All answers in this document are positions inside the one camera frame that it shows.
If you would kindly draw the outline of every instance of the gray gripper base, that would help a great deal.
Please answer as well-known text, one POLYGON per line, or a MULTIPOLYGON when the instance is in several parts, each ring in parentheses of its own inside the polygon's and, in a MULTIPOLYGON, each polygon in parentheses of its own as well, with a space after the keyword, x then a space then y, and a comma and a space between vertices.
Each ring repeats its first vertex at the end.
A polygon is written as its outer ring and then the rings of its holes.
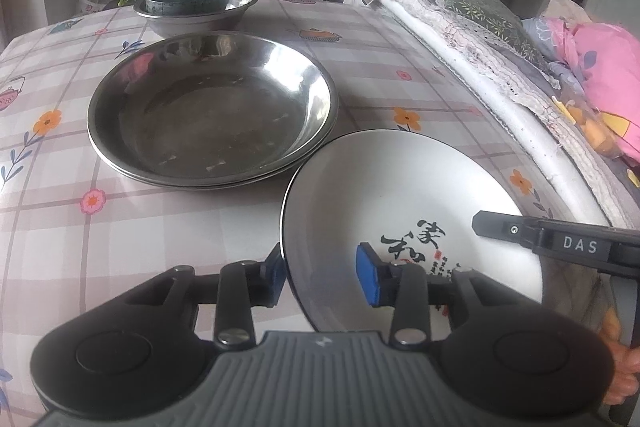
POLYGON ((429 359, 392 349, 377 333, 270 331, 248 351, 220 356, 185 399, 118 422, 45 416, 38 427, 595 427, 500 418, 464 402, 429 359))

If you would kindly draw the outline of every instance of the plaid tablecloth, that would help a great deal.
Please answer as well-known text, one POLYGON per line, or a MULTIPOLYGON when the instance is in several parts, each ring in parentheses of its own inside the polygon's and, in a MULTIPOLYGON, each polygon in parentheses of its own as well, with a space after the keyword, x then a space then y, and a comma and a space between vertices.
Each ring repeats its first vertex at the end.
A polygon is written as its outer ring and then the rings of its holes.
MULTIPOLYGON (((500 124, 394 20, 341 4, 260 0, 238 29, 325 66, 340 94, 334 136, 368 128, 432 136, 494 175, 524 213, 571 218, 500 124)), ((30 425, 44 412, 29 361, 47 331, 169 267, 217 272, 264 258, 278 241, 292 172, 181 192, 124 178, 92 149, 85 117, 95 87, 159 39, 126 7, 21 36, 0 57, 0 426, 30 425)), ((254 318, 259 335, 310 328, 288 288, 254 318)), ((201 309, 196 331, 210 338, 211 309, 201 309)))

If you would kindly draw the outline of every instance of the metal screw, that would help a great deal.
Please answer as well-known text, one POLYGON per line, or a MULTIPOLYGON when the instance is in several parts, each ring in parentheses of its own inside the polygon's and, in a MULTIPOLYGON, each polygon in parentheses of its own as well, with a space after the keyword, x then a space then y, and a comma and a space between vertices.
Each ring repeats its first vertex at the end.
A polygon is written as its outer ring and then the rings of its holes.
POLYGON ((416 328, 404 328, 396 331, 395 338, 403 346, 415 346, 427 340, 427 334, 416 328))
POLYGON ((237 346, 249 340, 249 333, 240 328, 230 328, 218 334, 218 340, 225 346, 237 346))

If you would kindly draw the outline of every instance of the blue leaf print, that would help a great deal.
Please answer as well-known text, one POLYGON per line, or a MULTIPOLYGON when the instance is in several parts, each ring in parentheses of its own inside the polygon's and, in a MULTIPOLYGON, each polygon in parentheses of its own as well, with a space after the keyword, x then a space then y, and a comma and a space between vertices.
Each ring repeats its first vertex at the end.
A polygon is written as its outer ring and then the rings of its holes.
POLYGON ((5 411, 9 410, 9 402, 6 399, 6 395, 4 391, 0 389, 0 410, 4 409, 5 411))
POLYGON ((24 153, 22 156, 20 156, 18 158, 18 162, 21 162, 22 160, 24 160, 25 158, 28 158, 31 153, 33 152, 33 149, 29 149, 26 153, 24 153))
POLYGON ((9 181, 11 178, 13 178, 18 172, 20 172, 22 169, 24 168, 24 165, 20 165, 17 169, 15 169, 14 172, 12 172, 11 174, 9 174, 8 178, 5 181, 9 181))

